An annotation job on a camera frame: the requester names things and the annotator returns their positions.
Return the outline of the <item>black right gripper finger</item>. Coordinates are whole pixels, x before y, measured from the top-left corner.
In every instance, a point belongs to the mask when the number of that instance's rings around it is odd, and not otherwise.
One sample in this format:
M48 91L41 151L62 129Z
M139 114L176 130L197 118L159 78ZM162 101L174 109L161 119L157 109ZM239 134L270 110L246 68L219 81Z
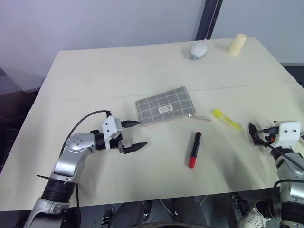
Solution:
M254 144L259 144L259 141L256 139L255 134L257 132L257 128L251 122L248 123L248 132L253 140Z

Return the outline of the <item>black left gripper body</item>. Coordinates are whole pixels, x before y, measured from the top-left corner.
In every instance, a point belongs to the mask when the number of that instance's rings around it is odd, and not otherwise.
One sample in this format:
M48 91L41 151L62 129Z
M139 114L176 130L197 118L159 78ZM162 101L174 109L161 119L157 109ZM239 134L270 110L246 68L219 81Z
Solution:
M119 153L125 153L124 151L124 145L122 144L123 136L122 134L119 134L116 138L112 138L110 140L110 148L111 149L118 149Z

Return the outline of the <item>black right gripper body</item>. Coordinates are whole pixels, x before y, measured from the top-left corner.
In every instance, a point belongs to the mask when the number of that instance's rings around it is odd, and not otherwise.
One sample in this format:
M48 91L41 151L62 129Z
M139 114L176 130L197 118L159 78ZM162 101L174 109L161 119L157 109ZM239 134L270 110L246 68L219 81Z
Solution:
M275 139L276 139L276 135L279 132L279 127L274 126L274 127L269 127L260 131L257 131L257 140L259 141L260 144L262 144L263 146L268 146L271 145ZM265 133L265 140L262 140L260 138L260 134L261 133Z

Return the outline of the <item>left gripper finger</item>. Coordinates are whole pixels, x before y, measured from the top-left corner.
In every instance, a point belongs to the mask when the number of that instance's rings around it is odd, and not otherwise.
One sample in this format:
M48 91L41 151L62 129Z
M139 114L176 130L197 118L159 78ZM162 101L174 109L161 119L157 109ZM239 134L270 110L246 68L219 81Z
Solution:
M123 147L123 153L132 153L135 151L138 151L139 149L141 149L142 147L146 146L147 142L140 142L140 143L135 143L132 144L130 147Z
M131 127L139 125L139 124L140 124L139 121L131 121L131 120L121 121L121 125L123 128L131 128Z

